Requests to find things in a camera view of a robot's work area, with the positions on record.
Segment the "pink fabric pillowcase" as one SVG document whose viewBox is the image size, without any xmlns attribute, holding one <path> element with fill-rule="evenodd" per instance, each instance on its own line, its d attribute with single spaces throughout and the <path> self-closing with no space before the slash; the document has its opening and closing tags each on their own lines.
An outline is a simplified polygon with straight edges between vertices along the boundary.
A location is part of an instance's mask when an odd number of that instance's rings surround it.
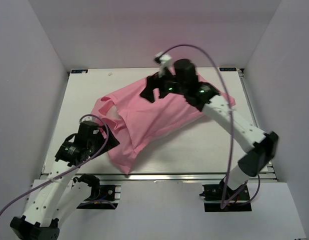
<svg viewBox="0 0 309 240">
<path fill-rule="evenodd" d="M 151 103 L 140 97 L 140 79 L 96 100 L 92 114 L 108 124 L 119 146 L 107 153 L 123 174 L 197 172 L 207 133 L 218 125 L 189 105 L 181 95 L 169 94 Z M 106 117 L 115 105 L 120 122 Z"/>
</svg>

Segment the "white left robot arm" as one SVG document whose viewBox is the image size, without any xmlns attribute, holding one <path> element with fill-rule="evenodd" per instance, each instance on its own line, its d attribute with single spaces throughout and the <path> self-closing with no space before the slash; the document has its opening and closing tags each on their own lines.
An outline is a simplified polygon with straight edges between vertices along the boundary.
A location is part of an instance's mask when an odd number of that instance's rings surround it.
<svg viewBox="0 0 309 240">
<path fill-rule="evenodd" d="M 21 240 L 56 240 L 64 221 L 87 199 L 100 195 L 100 181 L 91 174 L 75 178 L 79 168 L 109 150 L 119 141 L 103 122 L 81 121 L 78 131 L 69 135 L 55 155 L 46 183 L 22 216 L 15 216 L 10 227 Z"/>
</svg>

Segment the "white pillow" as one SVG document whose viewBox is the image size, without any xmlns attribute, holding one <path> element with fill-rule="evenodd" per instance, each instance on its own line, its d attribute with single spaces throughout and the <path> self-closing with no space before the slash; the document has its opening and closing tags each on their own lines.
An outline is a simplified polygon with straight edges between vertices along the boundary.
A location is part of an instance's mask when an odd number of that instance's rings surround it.
<svg viewBox="0 0 309 240">
<path fill-rule="evenodd" d="M 118 113 L 117 107 L 113 105 L 105 115 L 109 120 L 113 122 L 114 125 L 117 125 L 121 121 L 121 116 Z"/>
</svg>

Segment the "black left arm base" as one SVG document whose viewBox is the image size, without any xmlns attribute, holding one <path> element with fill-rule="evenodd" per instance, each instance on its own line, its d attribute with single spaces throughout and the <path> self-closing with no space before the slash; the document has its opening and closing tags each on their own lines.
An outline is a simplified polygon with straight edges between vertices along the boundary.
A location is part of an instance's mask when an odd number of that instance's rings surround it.
<svg viewBox="0 0 309 240">
<path fill-rule="evenodd" d="M 73 179 L 73 187 L 76 183 L 84 182 L 91 188 L 91 193 L 77 209 L 81 210 L 115 210 L 121 197 L 121 186 L 112 183 L 102 183 L 101 180 L 91 174 L 83 174 Z"/>
</svg>

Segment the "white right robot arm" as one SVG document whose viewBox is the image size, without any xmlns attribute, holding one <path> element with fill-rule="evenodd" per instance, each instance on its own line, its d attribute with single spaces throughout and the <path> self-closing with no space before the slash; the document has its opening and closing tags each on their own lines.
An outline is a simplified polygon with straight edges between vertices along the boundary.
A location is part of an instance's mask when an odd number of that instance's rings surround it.
<svg viewBox="0 0 309 240">
<path fill-rule="evenodd" d="M 277 150 L 279 136 L 275 132 L 266 133 L 245 120 L 235 110 L 229 109 L 228 96 L 212 84 L 200 81 L 195 65 L 189 59 L 174 62 L 174 73 L 168 69 L 170 60 L 164 55 L 156 57 L 159 71 L 146 79 L 146 87 L 140 96 L 149 102 L 155 101 L 154 90 L 159 90 L 159 98 L 168 94 L 178 94 L 198 111 L 217 122 L 240 145 L 245 155 L 224 178 L 220 193 L 225 199 L 233 199 L 239 187 L 257 174 L 271 161 Z"/>
</svg>

